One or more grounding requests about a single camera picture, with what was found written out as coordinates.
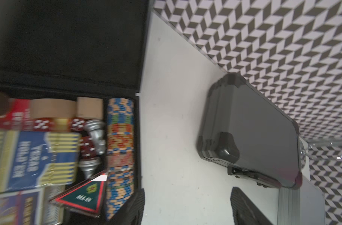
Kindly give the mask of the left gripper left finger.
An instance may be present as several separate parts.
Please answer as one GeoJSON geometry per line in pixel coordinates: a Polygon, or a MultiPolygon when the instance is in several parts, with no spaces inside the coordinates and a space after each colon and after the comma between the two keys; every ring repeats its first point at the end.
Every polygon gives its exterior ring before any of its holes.
{"type": "Polygon", "coordinates": [[[106,225],[141,225],[145,207],[145,191],[137,189],[106,225]]]}

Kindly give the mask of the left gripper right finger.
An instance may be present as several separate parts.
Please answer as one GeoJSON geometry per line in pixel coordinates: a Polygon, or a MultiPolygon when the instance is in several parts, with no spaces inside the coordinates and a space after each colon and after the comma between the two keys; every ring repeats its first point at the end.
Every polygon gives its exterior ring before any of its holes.
{"type": "Polygon", "coordinates": [[[272,225],[240,188],[232,189],[230,202],[235,225],[272,225]]]}

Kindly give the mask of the black poker case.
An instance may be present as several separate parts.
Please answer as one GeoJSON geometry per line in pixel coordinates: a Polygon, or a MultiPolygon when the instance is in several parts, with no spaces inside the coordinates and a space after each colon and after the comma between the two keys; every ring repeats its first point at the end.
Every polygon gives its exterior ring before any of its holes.
{"type": "Polygon", "coordinates": [[[209,89],[197,152],[228,174],[269,188],[303,183],[298,123],[243,76],[228,73],[209,89]]]}
{"type": "Polygon", "coordinates": [[[68,185],[0,193],[0,225],[106,225],[141,189],[150,1],[0,1],[0,129],[80,134],[68,185]],[[99,217],[50,202],[106,173],[99,217]]]}

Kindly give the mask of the silver aluminium poker case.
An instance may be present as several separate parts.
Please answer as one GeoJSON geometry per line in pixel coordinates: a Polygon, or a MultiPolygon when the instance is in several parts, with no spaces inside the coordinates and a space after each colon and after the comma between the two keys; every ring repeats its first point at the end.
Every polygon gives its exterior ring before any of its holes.
{"type": "Polygon", "coordinates": [[[288,188],[279,190],[277,225],[325,224],[324,194],[306,177],[297,190],[288,188]]]}

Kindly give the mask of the green all in triangle marker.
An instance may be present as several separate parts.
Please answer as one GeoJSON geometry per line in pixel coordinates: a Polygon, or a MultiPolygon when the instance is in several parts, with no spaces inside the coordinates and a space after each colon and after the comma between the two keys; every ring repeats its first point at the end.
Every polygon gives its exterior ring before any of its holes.
{"type": "Polygon", "coordinates": [[[99,217],[103,205],[106,181],[107,174],[98,173],[55,196],[50,202],[69,211],[94,218],[99,217]]]}

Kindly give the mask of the blue yellow card deck box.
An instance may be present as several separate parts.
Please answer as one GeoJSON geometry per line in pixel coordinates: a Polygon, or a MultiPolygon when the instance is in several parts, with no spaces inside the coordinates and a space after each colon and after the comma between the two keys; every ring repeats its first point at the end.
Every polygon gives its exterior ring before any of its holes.
{"type": "Polygon", "coordinates": [[[0,129],[0,193],[73,183],[81,137],[0,129]]]}

